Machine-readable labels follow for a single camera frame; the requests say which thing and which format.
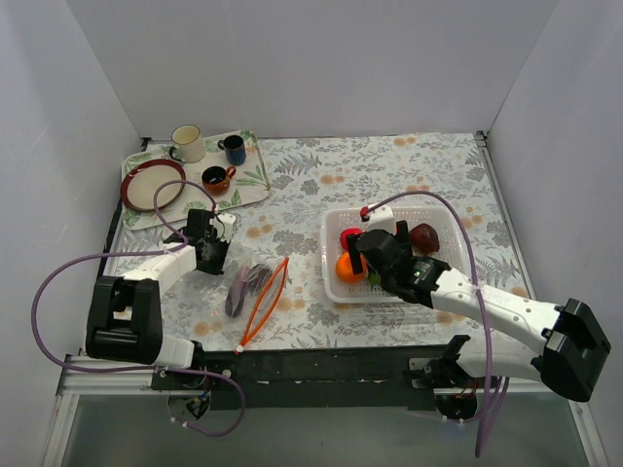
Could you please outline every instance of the tray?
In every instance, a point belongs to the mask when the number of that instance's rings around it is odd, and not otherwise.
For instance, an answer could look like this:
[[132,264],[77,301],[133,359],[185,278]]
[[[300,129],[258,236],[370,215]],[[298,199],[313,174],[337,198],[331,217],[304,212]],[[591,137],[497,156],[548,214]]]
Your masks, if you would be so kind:
[[[225,158],[225,153],[216,144],[218,140],[230,134],[239,134],[244,139],[246,161],[243,165],[236,167],[236,176],[232,179],[232,185],[227,193],[214,197],[221,211],[261,201],[269,195],[271,190],[271,183],[264,168],[257,137],[249,130],[232,131],[204,138],[205,157],[199,162],[184,164],[187,180],[200,184],[202,173],[208,167],[213,165],[228,167],[230,165]],[[146,161],[168,159],[170,147],[168,144],[163,144],[153,147],[149,151],[129,156],[122,165],[122,181],[135,167]],[[180,221],[186,219],[189,209],[205,209],[209,205],[209,199],[202,192],[187,186],[179,198],[162,209],[162,212],[169,222]],[[137,211],[125,205],[123,206],[122,219],[126,227],[133,231],[159,226],[162,223],[154,211]]]
[[[404,219],[412,229],[426,222],[439,234],[439,252],[433,258],[449,263],[453,268],[469,274],[469,257],[460,228],[452,214],[443,206],[391,206],[396,220]],[[326,211],[320,226],[322,252],[322,279],[324,290],[333,302],[338,304],[390,304],[401,303],[380,286],[371,286],[367,280],[356,284],[342,282],[335,273],[335,264],[344,250],[340,245],[340,234],[349,227],[365,231],[367,224],[361,222],[359,208],[333,209]]]

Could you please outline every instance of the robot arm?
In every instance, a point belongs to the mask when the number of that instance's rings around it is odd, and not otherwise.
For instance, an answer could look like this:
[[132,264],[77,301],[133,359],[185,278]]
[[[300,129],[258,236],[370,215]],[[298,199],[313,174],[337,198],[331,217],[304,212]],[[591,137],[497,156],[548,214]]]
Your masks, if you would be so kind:
[[[371,216],[367,233],[347,238],[353,262],[359,258],[358,251],[379,274],[382,287],[405,302],[480,322],[476,288],[470,279],[440,260],[414,257],[406,223],[392,224],[396,234],[389,233],[388,216],[392,217],[389,208],[379,214],[380,222]],[[568,399],[588,401],[610,352],[590,307],[574,299],[565,306],[537,302],[487,285],[480,290],[492,328],[516,340],[495,341],[494,374],[541,380]],[[448,348],[439,361],[424,367],[421,378],[432,384],[451,381],[461,385],[463,380],[485,374],[482,342],[455,337]]]
[[[163,334],[161,297],[193,270],[222,273],[236,218],[191,209],[183,229],[184,248],[156,256],[121,277],[101,276],[95,282],[86,350],[90,357],[146,365],[190,368],[201,347]],[[172,235],[170,247],[180,245]]]

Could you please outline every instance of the red plate rim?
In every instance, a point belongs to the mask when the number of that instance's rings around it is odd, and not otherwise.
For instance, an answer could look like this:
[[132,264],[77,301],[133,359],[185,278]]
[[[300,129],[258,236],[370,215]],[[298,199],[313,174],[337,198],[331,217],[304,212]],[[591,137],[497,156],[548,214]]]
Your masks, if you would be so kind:
[[[124,181],[121,184],[121,199],[124,202],[124,204],[127,207],[130,207],[132,209],[135,209],[137,211],[153,211],[154,208],[151,209],[144,209],[141,207],[137,207],[135,205],[133,205],[130,200],[128,199],[128,187],[129,184],[131,183],[131,181],[134,179],[134,176],[136,176],[136,174],[138,172],[142,172],[144,169],[152,167],[154,165],[168,165],[169,167],[173,167],[175,170],[177,170],[179,172],[179,176],[181,180],[186,180],[186,172],[184,171],[184,168],[182,168],[182,166],[174,161],[170,161],[168,159],[153,159],[151,161],[147,161],[142,163],[141,165],[138,165],[137,167],[135,167],[133,170],[130,171],[130,173],[128,175],[126,175],[126,178],[124,178]],[[169,201],[166,204],[163,204],[161,206],[158,206],[159,209],[162,209],[163,207],[168,206],[169,204],[171,204],[172,202],[174,202],[177,197],[179,197],[180,193],[182,193],[182,191],[184,190],[184,187],[186,185],[180,184],[179,185],[179,191],[177,192],[177,194],[173,197],[173,199],[171,201]]]

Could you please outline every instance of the basket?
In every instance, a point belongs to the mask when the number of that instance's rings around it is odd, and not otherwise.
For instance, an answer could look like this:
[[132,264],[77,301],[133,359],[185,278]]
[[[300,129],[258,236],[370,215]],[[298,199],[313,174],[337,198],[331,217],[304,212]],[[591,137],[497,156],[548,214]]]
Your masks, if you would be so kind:
[[[439,252],[433,258],[445,261],[453,268],[469,275],[469,257],[462,241],[460,228],[452,214],[443,206],[392,206],[396,221],[405,220],[409,230],[427,223],[439,235]],[[346,284],[335,273],[335,264],[344,253],[340,234],[349,227],[365,231],[359,209],[332,209],[322,217],[320,245],[322,251],[322,279],[327,296],[338,304],[390,304],[402,302],[380,286],[371,286],[367,280]]]

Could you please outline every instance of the cup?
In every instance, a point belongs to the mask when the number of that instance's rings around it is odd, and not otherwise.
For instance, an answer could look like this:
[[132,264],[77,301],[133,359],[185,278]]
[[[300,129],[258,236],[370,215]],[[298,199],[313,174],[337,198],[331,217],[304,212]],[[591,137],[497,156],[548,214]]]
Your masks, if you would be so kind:
[[243,165],[244,161],[246,161],[244,140],[237,134],[221,139],[217,144],[221,151],[225,151],[225,156],[229,163],[233,165]]
[[214,165],[203,171],[202,183],[211,195],[223,195],[229,190],[234,175],[236,175],[236,168],[233,165],[227,167],[227,170]]
[[[180,126],[173,132],[171,139],[177,147],[173,146],[169,149],[168,156],[174,161],[194,163],[205,157],[202,133],[196,126]],[[174,152],[179,153],[179,159],[173,155]]]

